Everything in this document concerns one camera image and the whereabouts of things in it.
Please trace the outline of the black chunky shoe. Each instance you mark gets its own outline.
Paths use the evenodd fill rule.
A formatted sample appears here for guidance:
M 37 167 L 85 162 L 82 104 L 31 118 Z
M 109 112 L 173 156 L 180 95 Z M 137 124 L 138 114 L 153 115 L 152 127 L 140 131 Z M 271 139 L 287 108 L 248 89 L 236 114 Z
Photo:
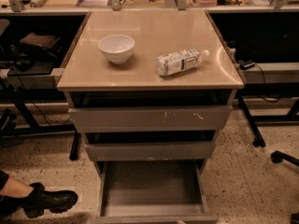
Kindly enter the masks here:
M 78 195 L 73 190 L 46 191 L 34 188 L 24 198 L 22 209 L 29 218 L 37 218 L 44 215 L 45 210 L 60 214 L 71 209 L 78 201 Z

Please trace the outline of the grey bottom drawer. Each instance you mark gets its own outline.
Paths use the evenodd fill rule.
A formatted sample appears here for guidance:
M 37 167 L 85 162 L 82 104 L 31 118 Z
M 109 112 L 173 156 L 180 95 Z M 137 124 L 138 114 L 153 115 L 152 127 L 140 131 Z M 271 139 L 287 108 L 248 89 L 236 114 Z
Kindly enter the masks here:
M 88 224 L 216 224 L 199 161 L 112 161 L 100 175 L 96 218 Z

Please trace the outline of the black office chair base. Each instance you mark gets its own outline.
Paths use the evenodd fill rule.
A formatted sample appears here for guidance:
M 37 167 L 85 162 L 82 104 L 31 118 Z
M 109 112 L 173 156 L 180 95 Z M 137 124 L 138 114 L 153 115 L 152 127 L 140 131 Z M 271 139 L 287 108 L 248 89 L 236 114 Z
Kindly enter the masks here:
M 291 156 L 291 155 L 288 155 L 286 153 L 283 153 L 281 151 L 274 151 L 272 154 L 271 154 L 271 161 L 273 163 L 281 163 L 283 161 L 287 161 L 297 167 L 299 167 L 299 160 L 296 159 L 295 157 Z

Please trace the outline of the dark box under desk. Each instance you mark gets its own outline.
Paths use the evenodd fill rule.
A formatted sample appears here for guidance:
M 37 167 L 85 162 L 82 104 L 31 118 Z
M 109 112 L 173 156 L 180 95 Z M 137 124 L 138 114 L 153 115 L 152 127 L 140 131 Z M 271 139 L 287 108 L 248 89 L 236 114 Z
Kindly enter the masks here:
M 56 58 L 61 51 L 61 38 L 55 35 L 37 35 L 30 33 L 18 42 L 19 49 L 29 56 L 47 60 Z

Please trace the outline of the black desk leg frame right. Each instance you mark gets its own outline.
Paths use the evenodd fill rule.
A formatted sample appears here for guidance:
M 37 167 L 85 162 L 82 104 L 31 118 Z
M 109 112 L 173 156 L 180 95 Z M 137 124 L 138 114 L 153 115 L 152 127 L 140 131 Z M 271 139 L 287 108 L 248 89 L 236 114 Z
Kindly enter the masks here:
M 259 126 L 297 125 L 299 123 L 299 100 L 296 100 L 286 115 L 261 115 L 252 116 L 242 96 L 237 96 L 238 106 L 243 110 L 249 126 L 254 134 L 253 145 L 265 147 L 265 141 L 261 135 Z

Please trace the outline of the grey middle drawer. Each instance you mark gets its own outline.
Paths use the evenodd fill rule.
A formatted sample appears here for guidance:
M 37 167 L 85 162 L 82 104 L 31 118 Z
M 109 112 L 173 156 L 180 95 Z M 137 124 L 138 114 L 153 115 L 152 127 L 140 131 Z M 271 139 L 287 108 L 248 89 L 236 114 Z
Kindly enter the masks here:
M 86 145 L 91 161 L 168 161 L 208 159 L 211 141 Z

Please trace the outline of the clear plastic water bottle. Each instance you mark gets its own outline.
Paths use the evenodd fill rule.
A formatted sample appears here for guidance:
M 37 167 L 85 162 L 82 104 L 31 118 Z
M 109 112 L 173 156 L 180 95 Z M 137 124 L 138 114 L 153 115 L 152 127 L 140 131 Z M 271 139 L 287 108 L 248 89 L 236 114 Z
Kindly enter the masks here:
M 161 55 L 156 59 L 155 71 L 160 77 L 169 77 L 197 68 L 201 62 L 209 59 L 209 55 L 207 49 L 197 50 L 195 48 Z

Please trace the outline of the white ceramic bowl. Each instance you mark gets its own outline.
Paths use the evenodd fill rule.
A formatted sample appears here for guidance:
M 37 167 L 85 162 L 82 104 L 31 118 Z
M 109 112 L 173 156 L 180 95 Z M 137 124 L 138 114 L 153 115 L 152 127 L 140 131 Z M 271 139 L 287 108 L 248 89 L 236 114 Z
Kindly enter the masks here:
M 133 55 L 135 41 L 129 35 L 108 35 L 98 42 L 98 48 L 111 63 L 122 64 Z

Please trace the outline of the grey drawer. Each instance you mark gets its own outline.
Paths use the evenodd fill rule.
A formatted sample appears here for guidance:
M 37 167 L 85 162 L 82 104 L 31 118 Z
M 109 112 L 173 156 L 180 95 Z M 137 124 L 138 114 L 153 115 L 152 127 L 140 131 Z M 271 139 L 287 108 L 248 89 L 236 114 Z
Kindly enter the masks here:
M 220 130 L 230 105 L 176 107 L 70 108 L 80 133 Z
M 216 224 L 199 161 L 112 161 L 100 175 L 96 218 L 88 224 Z
M 168 161 L 208 159 L 211 141 L 86 145 L 91 161 Z

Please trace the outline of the black desk leg frame left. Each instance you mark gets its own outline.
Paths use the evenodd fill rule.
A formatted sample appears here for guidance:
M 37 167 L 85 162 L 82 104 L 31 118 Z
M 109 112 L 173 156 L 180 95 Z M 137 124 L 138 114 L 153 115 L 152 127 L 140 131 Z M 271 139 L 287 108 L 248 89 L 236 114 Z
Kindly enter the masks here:
M 67 133 L 73 132 L 74 138 L 70 150 L 69 159 L 75 161 L 78 158 L 79 138 L 80 135 L 75 130 L 73 124 L 47 125 L 41 126 L 34 118 L 33 114 L 26 106 L 26 101 L 45 101 L 46 103 L 62 102 L 65 100 L 61 91 L 57 90 L 12 90 L 0 91 L 2 98 L 14 104 L 21 116 L 28 124 L 25 128 L 16 127 L 16 115 L 9 108 L 1 114 L 0 118 L 0 136 L 24 136 L 30 134 L 47 134 L 47 133 Z

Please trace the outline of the grey top drawer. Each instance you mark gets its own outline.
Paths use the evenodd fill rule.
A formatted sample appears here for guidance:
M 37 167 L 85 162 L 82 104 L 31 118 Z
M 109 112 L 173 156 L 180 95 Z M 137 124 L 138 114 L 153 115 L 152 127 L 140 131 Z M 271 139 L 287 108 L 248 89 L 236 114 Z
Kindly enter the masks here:
M 230 105 L 176 107 L 70 108 L 80 133 L 220 130 Z

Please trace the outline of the grey drawer cabinet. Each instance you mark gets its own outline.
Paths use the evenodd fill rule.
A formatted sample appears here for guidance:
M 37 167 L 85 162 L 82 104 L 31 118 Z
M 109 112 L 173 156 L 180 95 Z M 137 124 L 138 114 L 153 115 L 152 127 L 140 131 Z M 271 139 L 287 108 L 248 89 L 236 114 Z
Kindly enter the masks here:
M 108 35 L 129 35 L 135 41 L 131 58 L 109 62 L 98 42 Z M 207 49 L 197 68 L 160 77 L 156 59 L 168 53 Z M 70 108 L 182 107 L 230 105 L 244 83 L 211 19 L 201 9 L 185 11 L 97 10 L 76 40 L 58 87 Z M 96 144 L 211 141 L 220 130 L 80 133 L 85 146 Z

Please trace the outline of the person's bare lower leg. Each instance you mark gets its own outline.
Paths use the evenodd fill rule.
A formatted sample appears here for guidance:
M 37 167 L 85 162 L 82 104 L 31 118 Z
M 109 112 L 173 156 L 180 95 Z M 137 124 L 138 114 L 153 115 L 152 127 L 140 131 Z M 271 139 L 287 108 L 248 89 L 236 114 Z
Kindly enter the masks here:
M 11 176 L 0 178 L 0 195 L 11 198 L 25 198 L 32 191 L 33 187 L 24 184 L 23 182 Z

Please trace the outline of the black desk leg frame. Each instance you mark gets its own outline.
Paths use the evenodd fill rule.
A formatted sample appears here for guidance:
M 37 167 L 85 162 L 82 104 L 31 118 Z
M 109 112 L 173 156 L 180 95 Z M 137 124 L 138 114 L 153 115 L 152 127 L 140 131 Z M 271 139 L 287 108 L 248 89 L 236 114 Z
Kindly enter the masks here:
M 249 126 L 254 134 L 253 145 L 265 147 L 265 141 L 261 135 L 259 126 L 297 125 L 299 123 L 299 100 L 296 100 L 286 115 L 261 115 L 252 116 L 242 96 L 237 96 L 238 106 L 243 110 Z
M 65 100 L 61 91 L 57 90 L 12 90 L 0 91 L 2 98 L 14 104 L 21 116 L 28 124 L 25 128 L 16 127 L 16 115 L 9 108 L 1 114 L 0 118 L 0 136 L 24 136 L 30 134 L 47 134 L 47 133 L 67 133 L 73 132 L 74 138 L 70 150 L 69 159 L 75 161 L 78 158 L 79 138 L 80 135 L 75 130 L 73 124 L 47 125 L 41 126 L 34 118 L 33 114 L 26 106 L 26 101 L 45 101 L 46 103 L 62 102 Z

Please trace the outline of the black power adapter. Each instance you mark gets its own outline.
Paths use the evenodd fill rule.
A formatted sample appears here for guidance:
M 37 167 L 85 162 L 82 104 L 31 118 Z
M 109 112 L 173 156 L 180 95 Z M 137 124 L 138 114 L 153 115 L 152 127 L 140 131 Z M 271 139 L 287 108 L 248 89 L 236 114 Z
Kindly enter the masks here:
M 255 62 L 253 62 L 253 61 L 242 62 L 239 65 L 239 67 L 240 67 L 241 70 L 248 70 L 248 69 L 250 69 L 250 68 L 252 68 L 254 66 L 255 66 Z

